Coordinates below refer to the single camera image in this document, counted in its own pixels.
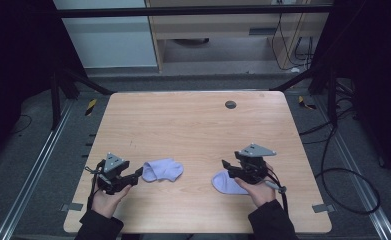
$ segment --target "table surface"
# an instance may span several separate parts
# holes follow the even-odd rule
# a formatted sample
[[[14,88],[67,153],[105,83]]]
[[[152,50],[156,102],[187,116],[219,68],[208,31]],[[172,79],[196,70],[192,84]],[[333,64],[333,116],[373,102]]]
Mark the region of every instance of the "table surface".
[[[228,109],[227,101],[236,108]],[[108,152],[130,161],[122,175],[144,162],[173,158],[184,166],[175,181],[139,184],[121,201],[115,217],[123,233],[252,233],[248,214],[255,206],[248,195],[219,193],[211,184],[223,170],[222,159],[239,166],[234,151],[251,143],[277,152],[264,157],[287,187],[289,215],[298,233],[331,230],[298,131],[281,92],[138,92],[116,93],[109,100],[87,160],[94,169]],[[83,171],[64,223],[75,233],[86,210],[92,175]]]

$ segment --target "sock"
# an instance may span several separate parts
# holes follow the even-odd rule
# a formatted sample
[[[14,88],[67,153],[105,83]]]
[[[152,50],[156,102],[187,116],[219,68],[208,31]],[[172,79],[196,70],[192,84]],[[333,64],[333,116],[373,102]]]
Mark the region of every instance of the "sock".
[[[216,173],[211,180],[211,183],[217,191],[224,194],[248,194],[245,189],[241,188],[235,182],[235,179],[229,177],[227,170],[221,170]]]
[[[147,182],[167,179],[176,181],[183,172],[183,165],[171,158],[146,162],[143,165],[142,178]]]

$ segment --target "hand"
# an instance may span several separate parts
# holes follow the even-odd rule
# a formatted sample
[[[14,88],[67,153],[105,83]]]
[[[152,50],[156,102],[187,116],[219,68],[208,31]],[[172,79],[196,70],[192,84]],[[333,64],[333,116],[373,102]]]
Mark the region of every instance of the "hand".
[[[273,171],[272,166],[267,164],[267,167]],[[271,181],[269,177],[264,179],[265,181]],[[261,181],[255,185],[249,184],[240,178],[235,178],[235,182],[241,186],[241,188],[245,189],[248,194],[251,196],[252,201],[255,206],[260,207],[267,202],[271,202],[276,199],[276,191],[267,186],[264,181]]]
[[[130,188],[132,188],[132,185],[129,184],[120,192],[116,192],[114,195],[109,195],[100,190],[96,183],[94,189],[96,193],[93,197],[92,210],[110,219],[113,216],[117,205],[120,203],[121,199],[127,195]]]

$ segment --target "black sleeve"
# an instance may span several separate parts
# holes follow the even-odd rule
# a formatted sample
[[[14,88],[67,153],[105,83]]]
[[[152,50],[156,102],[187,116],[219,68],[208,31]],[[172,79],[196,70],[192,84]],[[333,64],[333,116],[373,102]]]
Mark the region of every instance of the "black sleeve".
[[[112,217],[108,219],[90,210],[83,215],[83,224],[77,233],[76,240],[115,240],[123,228],[123,222]]]
[[[257,240],[298,239],[294,225],[277,200],[260,206],[248,219]]]

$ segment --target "white wall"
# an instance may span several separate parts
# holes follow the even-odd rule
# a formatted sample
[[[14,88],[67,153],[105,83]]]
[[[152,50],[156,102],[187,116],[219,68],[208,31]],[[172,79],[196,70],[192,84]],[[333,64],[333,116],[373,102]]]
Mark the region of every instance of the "white wall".
[[[145,7],[143,0],[54,0],[57,9]],[[147,17],[63,19],[85,68],[156,67]]]

